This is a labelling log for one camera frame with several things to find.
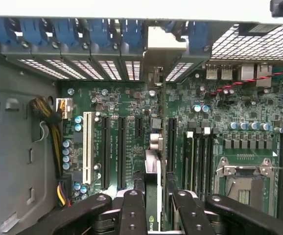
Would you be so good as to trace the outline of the CPU socket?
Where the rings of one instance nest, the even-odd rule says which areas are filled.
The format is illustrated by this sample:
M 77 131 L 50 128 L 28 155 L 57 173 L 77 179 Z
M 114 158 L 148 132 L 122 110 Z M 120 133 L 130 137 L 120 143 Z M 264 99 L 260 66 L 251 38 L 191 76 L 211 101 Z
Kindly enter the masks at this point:
M 265 158 L 268 158 L 273 166 L 272 159 L 266 156 L 259 158 L 220 156 L 215 165 L 213 193 L 227 196 L 274 216 L 277 199 L 274 169 L 269 177 L 262 175 L 219 176 L 216 174 L 216 169 L 223 157 L 227 158 L 229 163 L 234 165 L 259 165 Z

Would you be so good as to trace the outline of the long black expansion slot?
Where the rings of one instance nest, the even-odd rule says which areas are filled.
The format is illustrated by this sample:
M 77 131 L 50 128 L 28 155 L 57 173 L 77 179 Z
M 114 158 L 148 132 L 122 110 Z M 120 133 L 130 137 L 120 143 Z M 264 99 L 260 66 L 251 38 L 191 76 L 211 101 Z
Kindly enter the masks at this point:
M 101 157 L 101 189 L 106 190 L 110 183 L 110 118 L 102 117 L 102 157 Z
M 126 117 L 118 118 L 118 189 L 126 187 Z
M 167 170 L 174 171 L 175 153 L 176 153 L 176 136 L 177 136 L 177 118 L 168 119 L 167 134 Z

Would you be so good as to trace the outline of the metal socket cover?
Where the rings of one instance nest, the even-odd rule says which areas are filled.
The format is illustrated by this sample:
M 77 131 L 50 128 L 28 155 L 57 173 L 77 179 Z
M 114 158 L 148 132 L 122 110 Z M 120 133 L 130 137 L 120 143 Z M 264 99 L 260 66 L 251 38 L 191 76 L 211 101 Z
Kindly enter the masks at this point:
M 219 176 L 233 176 L 233 175 L 262 175 L 269 177 L 273 172 L 273 166 L 270 159 L 265 158 L 261 164 L 230 164 L 228 159 L 221 158 L 216 174 Z

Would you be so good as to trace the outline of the white expansion slot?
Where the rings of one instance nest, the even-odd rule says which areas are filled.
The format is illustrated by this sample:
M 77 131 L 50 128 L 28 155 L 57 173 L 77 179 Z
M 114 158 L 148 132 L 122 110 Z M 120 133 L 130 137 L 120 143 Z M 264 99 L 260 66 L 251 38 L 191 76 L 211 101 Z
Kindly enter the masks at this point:
M 83 183 L 91 184 L 94 167 L 94 114 L 83 113 Z

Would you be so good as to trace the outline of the short black expansion slot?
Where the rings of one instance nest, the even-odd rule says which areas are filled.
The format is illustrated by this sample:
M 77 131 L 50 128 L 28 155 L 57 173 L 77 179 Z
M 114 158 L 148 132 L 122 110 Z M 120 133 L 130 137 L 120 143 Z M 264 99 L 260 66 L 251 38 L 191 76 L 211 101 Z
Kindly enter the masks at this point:
M 142 138 L 143 135 L 143 118 L 135 118 L 135 138 Z

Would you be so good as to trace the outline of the green motherboard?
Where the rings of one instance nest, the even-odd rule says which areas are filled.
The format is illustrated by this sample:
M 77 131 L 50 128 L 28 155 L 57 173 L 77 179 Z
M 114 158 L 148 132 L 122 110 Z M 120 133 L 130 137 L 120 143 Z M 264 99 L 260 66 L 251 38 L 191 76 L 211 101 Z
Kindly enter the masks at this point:
M 201 134 L 200 200 L 203 198 L 203 130 L 214 128 L 213 181 L 220 156 L 269 157 L 280 165 L 283 134 L 283 70 L 277 76 L 256 82 L 209 80 L 204 70 L 179 84 L 166 86 L 166 110 L 177 118 L 174 171 L 178 189 L 196 193 L 197 134 Z M 144 172 L 149 145 L 149 115 L 154 102 L 144 83 L 71 82 L 62 87 L 60 103 L 67 104 L 69 116 L 63 121 L 63 185 L 72 203 L 103 192 L 115 197 L 118 191 L 133 189 L 133 174 Z M 94 167 L 92 183 L 83 183 L 83 113 L 94 114 Z M 102 117 L 110 118 L 110 183 L 101 189 Z M 126 187 L 118 189 L 118 118 L 126 117 Z M 135 118 L 143 118 L 142 138 L 135 138 Z M 279 169 L 275 172 L 277 191 L 275 217 L 279 219 Z M 168 203 L 162 214 L 163 230 L 171 229 Z

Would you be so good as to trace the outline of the perforated metal slot cover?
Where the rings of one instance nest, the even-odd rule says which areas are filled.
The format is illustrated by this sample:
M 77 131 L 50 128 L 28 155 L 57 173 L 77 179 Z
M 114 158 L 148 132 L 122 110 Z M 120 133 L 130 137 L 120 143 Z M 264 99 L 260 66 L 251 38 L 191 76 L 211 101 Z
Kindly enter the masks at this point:
M 99 72 L 97 72 L 87 61 L 72 60 L 72 62 L 83 72 L 89 75 L 93 80 L 104 80 L 103 76 Z
M 178 63 L 169 75 L 166 77 L 166 82 L 173 82 L 177 80 L 183 73 L 185 73 L 193 63 Z
M 128 79 L 131 81 L 140 80 L 141 63 L 140 61 L 125 61 Z
M 60 60 L 46 59 L 45 61 L 51 64 L 52 66 L 58 68 L 59 70 L 65 72 L 66 74 L 72 76 L 75 79 L 79 79 L 79 80 L 87 79 L 85 76 L 83 76 L 82 74 L 77 72 L 75 69 L 73 69 L 72 67 L 70 67 L 69 65 L 67 65 L 66 63 Z
M 102 68 L 105 70 L 107 75 L 110 77 L 111 80 L 120 81 L 121 76 L 116 68 L 116 65 L 113 61 L 99 61 Z
M 67 76 L 45 66 L 44 64 L 41 64 L 41 63 L 33 60 L 33 59 L 18 59 L 18 61 L 25 64 L 25 65 L 28 65 L 28 66 L 30 66 L 30 67 L 38 70 L 38 71 L 46 73 L 47 75 L 55 77 L 59 80 L 64 80 L 64 79 L 68 80 L 69 79 L 69 77 L 67 77 Z

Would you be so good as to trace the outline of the open black PC case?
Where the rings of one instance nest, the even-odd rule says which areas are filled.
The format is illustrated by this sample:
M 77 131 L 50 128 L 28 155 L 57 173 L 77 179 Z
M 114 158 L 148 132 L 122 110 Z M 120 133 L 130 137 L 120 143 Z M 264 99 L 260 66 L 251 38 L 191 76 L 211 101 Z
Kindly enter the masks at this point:
M 59 102 L 59 99 L 63 97 L 63 85 L 71 82 L 144 83 L 147 85 L 147 82 L 144 80 L 143 55 L 147 45 L 148 27 L 159 26 L 165 32 L 172 33 L 178 42 L 186 43 L 186 49 L 170 67 L 169 73 L 178 63 L 193 63 L 177 80 L 166 82 L 166 85 L 184 82 L 186 78 L 194 76 L 197 70 L 205 71 L 209 80 L 219 79 L 228 82 L 263 81 L 277 76 L 275 72 L 276 68 L 283 70 L 283 24 L 280 23 L 262 24 L 233 21 L 140 19 L 142 20 L 142 48 L 125 50 L 121 47 L 122 38 L 120 29 L 120 20 L 125 18 L 110 19 L 111 37 L 115 42 L 110 47 L 99 47 L 91 43 L 88 20 L 99 19 L 96 17 L 76 18 L 79 37 L 81 39 L 81 45 L 79 47 L 67 47 L 58 41 L 52 23 L 52 19 L 55 19 L 55 17 L 5 18 L 8 18 L 12 23 L 12 30 L 17 35 L 17 44 L 4 45 L 0 43 L 0 89 L 6 89 L 8 86 L 14 88 L 16 85 L 44 84 L 51 85 L 56 90 L 55 98 L 46 98 L 37 95 L 29 101 L 29 108 L 32 115 L 40 121 L 41 126 L 47 128 L 47 132 L 50 134 L 56 177 L 56 204 L 49 213 L 41 217 L 36 223 L 75 204 L 70 201 L 66 186 L 63 185 L 63 181 L 66 178 L 62 161 L 63 121 L 69 116 L 67 104 Z M 43 20 L 48 36 L 47 45 L 35 46 L 23 38 L 20 28 L 20 19 L 23 18 L 41 18 Z M 194 54 L 189 53 L 189 21 L 208 23 L 208 39 L 204 51 L 195 52 Z M 19 62 L 18 59 L 33 59 L 69 77 L 69 79 L 59 80 Z M 46 59 L 60 60 L 87 79 L 75 79 L 46 62 Z M 72 60 L 87 61 L 103 76 L 104 80 L 93 80 L 77 67 Z M 100 65 L 100 60 L 113 61 L 121 76 L 121 80 L 111 80 Z M 140 61 L 141 72 L 139 81 L 128 79 L 125 61 Z M 184 233 L 171 228 L 162 230 L 158 234 L 148 231 L 147 235 L 184 235 Z

